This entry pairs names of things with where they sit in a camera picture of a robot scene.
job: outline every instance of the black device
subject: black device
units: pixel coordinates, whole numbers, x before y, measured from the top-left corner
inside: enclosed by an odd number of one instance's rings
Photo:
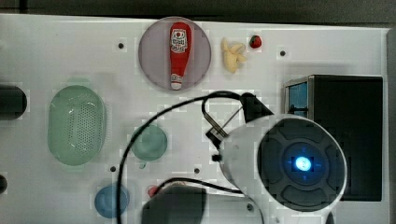
[[[19,118],[26,106],[26,95],[20,88],[0,85],[0,120]]]
[[[285,84],[284,112],[320,124],[346,156],[344,201],[382,199],[382,77],[312,75]]]

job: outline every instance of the ketchup label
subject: ketchup label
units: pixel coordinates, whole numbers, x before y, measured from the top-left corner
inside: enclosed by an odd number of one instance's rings
[[[187,47],[186,30],[174,29],[171,37],[171,50],[174,53],[184,53]]]

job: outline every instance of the food item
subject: food item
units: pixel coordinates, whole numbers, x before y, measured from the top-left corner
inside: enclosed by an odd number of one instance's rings
[[[239,67],[238,63],[244,63],[247,60],[247,58],[242,55],[242,52],[245,50],[245,45],[238,43],[228,48],[227,39],[223,38],[221,41],[221,48],[223,51],[224,65],[228,71],[234,74]]]
[[[257,49],[262,46],[262,39],[259,36],[254,35],[250,38],[249,45],[251,48]]]
[[[170,37],[171,87],[180,90],[192,46],[191,28],[184,22],[175,22]]]

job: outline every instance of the screw hole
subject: screw hole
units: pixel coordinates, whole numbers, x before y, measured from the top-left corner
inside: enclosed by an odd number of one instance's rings
[[[247,204],[247,210],[248,210],[249,212],[252,212],[253,209],[254,209],[253,205],[251,205],[251,203],[248,203],[248,204]]]

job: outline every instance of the teal cup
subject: teal cup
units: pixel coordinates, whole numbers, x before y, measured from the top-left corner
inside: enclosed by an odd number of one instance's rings
[[[157,125],[150,124],[136,139],[132,152],[141,160],[140,169],[144,169],[148,161],[158,160],[168,148],[166,133]]]

